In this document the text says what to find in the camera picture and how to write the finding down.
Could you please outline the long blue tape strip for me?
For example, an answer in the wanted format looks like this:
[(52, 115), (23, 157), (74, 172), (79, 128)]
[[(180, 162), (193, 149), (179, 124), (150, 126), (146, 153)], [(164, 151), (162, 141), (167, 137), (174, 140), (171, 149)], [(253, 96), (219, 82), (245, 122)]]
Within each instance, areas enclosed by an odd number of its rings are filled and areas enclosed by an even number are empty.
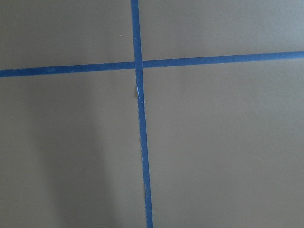
[(146, 115), (144, 102), (144, 83), (143, 83), (143, 61), (142, 61), (142, 47), (141, 47), (141, 33), (140, 33), (140, 17), (139, 17), (139, 2), (137, 0), (131, 1), (132, 26), (133, 26), (133, 50), (134, 50), (134, 69), (136, 73), (136, 89), (137, 89), (137, 104), (139, 117), (139, 131), (141, 140), (141, 154), (142, 154), (142, 173), (144, 184), (144, 201), (145, 201), (145, 215), (146, 226), (153, 227), (152, 216), (152, 198), (151, 198), (151, 183), (150, 183), (150, 169), (149, 169), (149, 155), (147, 143), (147, 129), (146, 129)]

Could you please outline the crossing blue tape strip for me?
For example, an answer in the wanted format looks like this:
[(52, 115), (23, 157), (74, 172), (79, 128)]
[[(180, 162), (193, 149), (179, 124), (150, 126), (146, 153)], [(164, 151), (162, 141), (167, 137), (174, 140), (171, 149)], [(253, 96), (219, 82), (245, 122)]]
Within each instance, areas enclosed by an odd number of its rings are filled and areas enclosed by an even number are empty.
[[(155, 67), (177, 67), (177, 66), (193, 66), (207, 64), (222, 64), (235, 62), (252, 62), (252, 61), (269, 61), (269, 60), (285, 60), (285, 59), (301, 59), (304, 57), (302, 51), (295, 52), (277, 52), (277, 53), (260, 53), (245, 55), (228, 55), (213, 57), (193, 57), (193, 58), (176, 58), (176, 59), (160, 59), (160, 60), (144, 60), (141, 65), (143, 68)], [(115, 63), (99, 63), (84, 64), (71, 66), (45, 66), (34, 68), (20, 69), (4, 69), (0, 71), (0, 77), (18, 77), (18, 76), (36, 76), (36, 75), (52, 75), (52, 74), (68, 74), (83, 73), (94, 71), (113, 71), (135, 69), (135, 62), (115, 62)]]

